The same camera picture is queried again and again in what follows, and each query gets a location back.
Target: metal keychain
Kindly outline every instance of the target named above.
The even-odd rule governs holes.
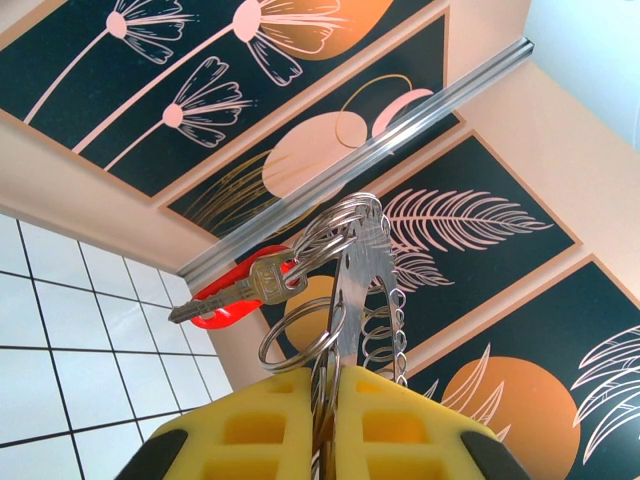
[[[174,308],[169,320],[181,323],[243,300],[260,300],[265,305],[286,302],[307,288],[306,275],[298,275],[295,280],[287,280],[282,272],[282,265],[294,260],[294,257],[293,250],[259,257],[251,265],[249,276],[204,300],[190,300]]]
[[[332,297],[310,300],[285,315],[266,335],[258,351],[262,366],[271,373],[293,370],[313,362],[313,477],[330,480],[334,443],[325,442],[335,419],[340,367],[355,365],[362,335],[364,366],[380,364],[377,373],[406,386],[406,337],[402,331],[406,297],[397,287],[389,220],[380,201],[369,193],[346,197],[307,226],[293,246],[298,265],[285,274],[293,281],[331,260],[338,260]],[[386,305],[365,307],[367,296],[383,294]],[[276,338],[301,318],[328,310],[329,321],[306,349],[281,362],[267,361]],[[369,329],[369,324],[378,323]],[[388,344],[369,352],[370,340]]]

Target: silver key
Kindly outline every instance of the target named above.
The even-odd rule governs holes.
[[[182,323],[193,317],[204,316],[242,300],[260,300],[265,305],[286,302],[307,288],[308,280],[303,276],[294,284],[287,285],[281,266],[293,260],[292,250],[283,250],[259,257],[251,265],[249,276],[204,300],[191,300],[171,311],[169,320]]]

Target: fern drawing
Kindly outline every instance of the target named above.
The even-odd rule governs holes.
[[[487,371],[487,365],[489,364],[489,354],[491,353],[491,343],[487,344],[487,348],[485,348],[482,357],[478,361],[478,364],[474,367],[473,371],[469,374],[469,376],[465,379],[465,381],[460,385],[454,392],[450,393],[446,397],[443,397],[440,402],[441,405],[450,408],[458,413],[462,413],[467,415],[472,420],[481,423],[482,425],[488,425],[493,416],[495,415],[498,407],[500,406],[500,401],[502,400],[502,394],[504,392],[504,381],[500,382],[500,384],[495,388],[493,392],[486,398],[486,400],[482,403],[482,405],[475,412],[465,412],[465,408],[469,405],[469,402],[473,399],[482,379],[484,378],[484,374]],[[424,397],[433,398],[433,394],[436,392],[438,388],[438,384],[440,383],[440,379],[437,379],[433,384],[429,387],[429,389],[424,393]],[[498,439],[502,442],[509,430],[511,429],[511,424],[507,425],[503,428],[498,434]]]
[[[597,379],[601,383],[584,399],[573,425],[578,425],[596,410],[607,413],[589,438],[583,464],[609,435],[640,417],[640,325],[599,343],[580,362],[579,368],[586,367],[589,369],[575,381],[571,390]]]
[[[384,209],[391,224],[398,283],[403,290],[446,286],[446,279],[427,252],[486,250],[516,234],[551,228],[520,204],[489,192],[408,189]]]

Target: white tile wall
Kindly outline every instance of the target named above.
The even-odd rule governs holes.
[[[64,408],[46,350],[0,350],[0,444],[64,432]]]
[[[99,294],[98,303],[114,349],[156,351],[149,326],[138,302]]]
[[[91,288],[78,242],[28,223],[20,226],[35,278]]]
[[[207,332],[167,320],[189,298],[179,277],[0,215],[0,477],[112,479],[229,393]]]
[[[86,243],[80,244],[80,247],[96,292],[136,298],[133,283],[122,257]]]
[[[144,440],[148,440],[153,432],[155,432],[158,428],[167,423],[169,420],[173,420],[174,418],[177,418],[179,416],[179,414],[174,413],[172,415],[163,415],[161,417],[154,417],[147,420],[138,421],[140,431],[142,432],[142,438]]]
[[[74,434],[87,480],[113,480],[142,445],[135,423]]]
[[[80,480],[71,435],[0,449],[3,478]]]
[[[74,429],[133,418],[113,353],[54,352]]]
[[[19,273],[29,275],[27,260],[24,258],[24,249],[18,222],[11,217],[0,215],[0,238],[2,248],[0,249],[0,270],[4,272]]]
[[[210,401],[196,362],[187,355],[161,355],[180,408],[196,408]]]
[[[43,282],[36,290],[52,347],[109,350],[93,293]]]
[[[0,322],[1,345],[47,346],[31,280],[0,274]]]

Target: yellow sponge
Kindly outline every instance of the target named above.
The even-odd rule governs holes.
[[[337,480],[484,479],[460,435],[496,438],[489,428],[362,367],[342,370],[335,425]]]
[[[160,427],[151,440],[187,432],[164,479],[309,479],[310,376],[307,368],[275,375]]]

